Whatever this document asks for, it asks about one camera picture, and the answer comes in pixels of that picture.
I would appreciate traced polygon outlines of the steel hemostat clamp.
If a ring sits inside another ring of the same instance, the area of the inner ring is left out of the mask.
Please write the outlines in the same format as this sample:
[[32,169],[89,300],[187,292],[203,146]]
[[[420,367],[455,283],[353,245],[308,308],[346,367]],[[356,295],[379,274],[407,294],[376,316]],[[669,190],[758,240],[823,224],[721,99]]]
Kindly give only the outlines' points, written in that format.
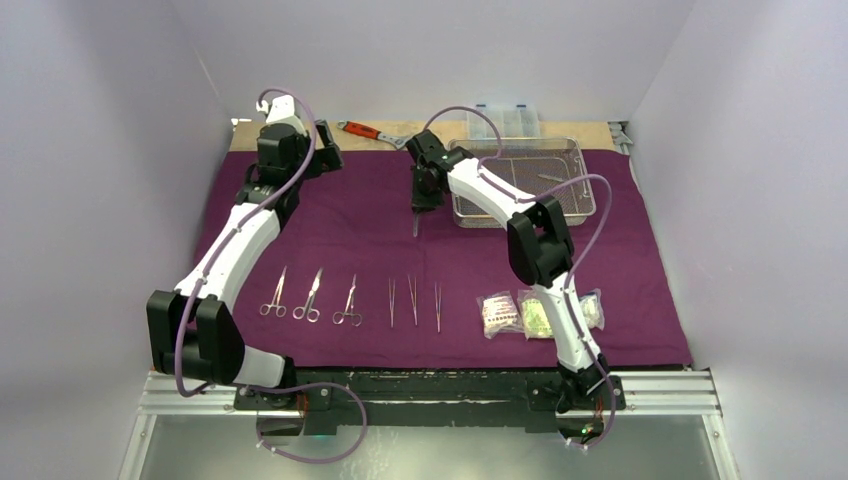
[[287,269],[287,266],[283,267],[278,278],[277,284],[275,286],[272,298],[268,302],[260,306],[260,315],[265,317],[274,315],[277,318],[283,318],[286,315],[287,308],[282,304],[282,294],[284,290]]
[[361,313],[355,311],[355,294],[357,289],[357,275],[352,276],[351,285],[347,294],[344,308],[333,314],[332,323],[341,325],[345,322],[350,323],[353,327],[359,327],[363,322]]

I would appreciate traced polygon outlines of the pink white gauze packet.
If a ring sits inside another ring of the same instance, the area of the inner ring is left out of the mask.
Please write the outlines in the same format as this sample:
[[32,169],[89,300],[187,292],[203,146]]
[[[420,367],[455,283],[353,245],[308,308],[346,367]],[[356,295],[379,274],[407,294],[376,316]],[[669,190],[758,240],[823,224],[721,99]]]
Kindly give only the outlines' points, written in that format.
[[520,311],[509,291],[477,298],[483,335],[493,339],[500,333],[523,333]]

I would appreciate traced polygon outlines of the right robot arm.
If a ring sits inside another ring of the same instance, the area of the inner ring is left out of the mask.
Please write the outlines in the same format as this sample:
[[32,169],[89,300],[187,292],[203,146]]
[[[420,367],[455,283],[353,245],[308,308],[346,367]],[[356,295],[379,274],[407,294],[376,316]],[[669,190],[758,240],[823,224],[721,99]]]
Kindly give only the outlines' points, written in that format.
[[413,165],[411,208],[435,210],[447,194],[480,207],[505,230],[513,274],[541,302],[552,329],[564,399],[584,407],[608,378],[608,365],[586,324],[574,285],[580,263],[559,201],[532,195],[491,172],[468,150],[447,149],[425,129],[406,141]]

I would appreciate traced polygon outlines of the steel forceps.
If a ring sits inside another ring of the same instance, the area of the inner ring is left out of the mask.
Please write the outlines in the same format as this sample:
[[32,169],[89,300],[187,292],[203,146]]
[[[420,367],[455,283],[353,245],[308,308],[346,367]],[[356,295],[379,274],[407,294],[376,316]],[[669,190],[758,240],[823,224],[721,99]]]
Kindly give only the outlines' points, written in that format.
[[409,274],[407,276],[409,295],[410,295],[410,303],[412,309],[413,316],[413,324],[415,326],[419,325],[419,317],[418,317],[418,295],[417,295],[417,279],[414,275]]
[[396,280],[390,278],[388,280],[388,303],[389,303],[389,325],[393,329],[395,325],[395,300],[396,300]]
[[442,287],[439,282],[434,283],[434,304],[436,318],[436,332],[441,333],[442,323]]

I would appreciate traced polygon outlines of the steel surgical scissors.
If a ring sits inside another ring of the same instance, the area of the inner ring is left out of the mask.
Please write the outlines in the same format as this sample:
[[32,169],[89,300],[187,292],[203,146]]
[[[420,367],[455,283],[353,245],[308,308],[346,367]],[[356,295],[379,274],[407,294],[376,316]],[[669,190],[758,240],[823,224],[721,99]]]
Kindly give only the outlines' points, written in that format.
[[321,279],[324,269],[320,267],[315,274],[312,285],[309,289],[305,303],[296,307],[293,310],[292,317],[296,320],[306,320],[309,323],[317,323],[320,318],[320,311],[314,307],[318,290],[320,288]]

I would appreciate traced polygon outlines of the clear plastic compartment box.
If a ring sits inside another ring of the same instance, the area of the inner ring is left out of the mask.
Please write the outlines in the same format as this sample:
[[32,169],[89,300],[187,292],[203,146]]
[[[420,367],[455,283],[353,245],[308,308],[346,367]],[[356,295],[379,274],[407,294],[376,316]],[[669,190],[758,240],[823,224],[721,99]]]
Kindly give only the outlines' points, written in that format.
[[[537,138],[541,136],[536,108],[528,104],[476,104],[474,109],[484,114],[502,138]],[[495,139],[491,126],[477,115],[467,113],[469,139]]]

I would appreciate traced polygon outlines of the metal wire mesh tray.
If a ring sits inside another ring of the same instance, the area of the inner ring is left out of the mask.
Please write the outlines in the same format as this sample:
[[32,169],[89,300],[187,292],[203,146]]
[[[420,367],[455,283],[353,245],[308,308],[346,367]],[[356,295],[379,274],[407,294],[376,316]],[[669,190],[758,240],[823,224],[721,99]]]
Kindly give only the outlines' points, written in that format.
[[[451,148],[461,147],[475,156],[489,157],[486,167],[513,187],[532,195],[587,173],[586,163],[577,141],[570,137],[455,139]],[[583,224],[596,212],[596,201],[590,182],[583,180],[554,193],[568,226]]]

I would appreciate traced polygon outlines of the green white gauze packet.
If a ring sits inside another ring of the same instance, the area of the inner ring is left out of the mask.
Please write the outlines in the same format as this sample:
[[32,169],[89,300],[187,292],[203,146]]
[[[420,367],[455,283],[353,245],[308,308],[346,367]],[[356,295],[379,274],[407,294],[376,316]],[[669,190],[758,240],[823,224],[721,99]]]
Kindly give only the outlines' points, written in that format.
[[533,290],[519,290],[517,292],[517,301],[525,338],[527,340],[552,339],[552,328],[536,292]]

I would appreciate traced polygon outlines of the blue white gauze packet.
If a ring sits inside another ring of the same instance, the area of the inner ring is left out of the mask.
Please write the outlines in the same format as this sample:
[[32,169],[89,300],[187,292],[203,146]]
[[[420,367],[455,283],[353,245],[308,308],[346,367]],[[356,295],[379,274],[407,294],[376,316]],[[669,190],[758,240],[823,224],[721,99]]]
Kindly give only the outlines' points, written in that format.
[[602,292],[594,289],[579,297],[580,308],[586,326],[590,329],[603,330],[605,327],[605,316],[602,306]]

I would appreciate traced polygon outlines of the purple cloth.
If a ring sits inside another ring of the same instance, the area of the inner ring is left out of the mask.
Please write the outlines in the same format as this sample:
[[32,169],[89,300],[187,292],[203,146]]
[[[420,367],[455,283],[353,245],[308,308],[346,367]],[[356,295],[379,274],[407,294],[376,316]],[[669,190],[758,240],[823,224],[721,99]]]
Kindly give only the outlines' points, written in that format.
[[[610,365],[683,365],[692,360],[669,290],[645,204],[628,159],[591,150],[588,169],[612,186],[605,225],[596,218],[574,227],[587,256],[575,283],[580,293],[602,292],[605,327],[595,331]],[[548,368],[557,362],[549,339],[518,333],[483,335],[477,298],[522,284],[497,229],[457,226],[449,207],[422,217],[413,238],[409,207],[411,161],[400,151],[348,152],[340,171],[309,180],[300,203],[264,251],[242,287],[233,317],[251,347],[290,356],[300,367]],[[262,316],[287,266],[283,318]],[[318,269],[324,269],[314,307],[317,323],[296,320]],[[357,275],[355,311],[363,322],[332,323]],[[407,276],[417,279],[419,325],[413,324]],[[389,325],[388,280],[396,280],[395,325]],[[434,283],[442,287],[441,333],[436,332]]]

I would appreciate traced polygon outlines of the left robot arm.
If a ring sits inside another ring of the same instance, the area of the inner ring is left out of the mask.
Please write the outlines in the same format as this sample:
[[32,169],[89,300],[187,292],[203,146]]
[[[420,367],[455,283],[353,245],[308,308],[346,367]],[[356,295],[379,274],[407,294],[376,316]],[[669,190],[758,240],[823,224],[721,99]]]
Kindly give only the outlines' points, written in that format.
[[247,346],[231,309],[257,260],[292,217],[302,183],[343,166],[327,122],[318,120],[314,128],[281,121],[260,129],[257,160],[245,172],[225,227],[189,276],[149,297],[155,371],[207,385],[249,386],[275,409],[297,399],[293,359]]

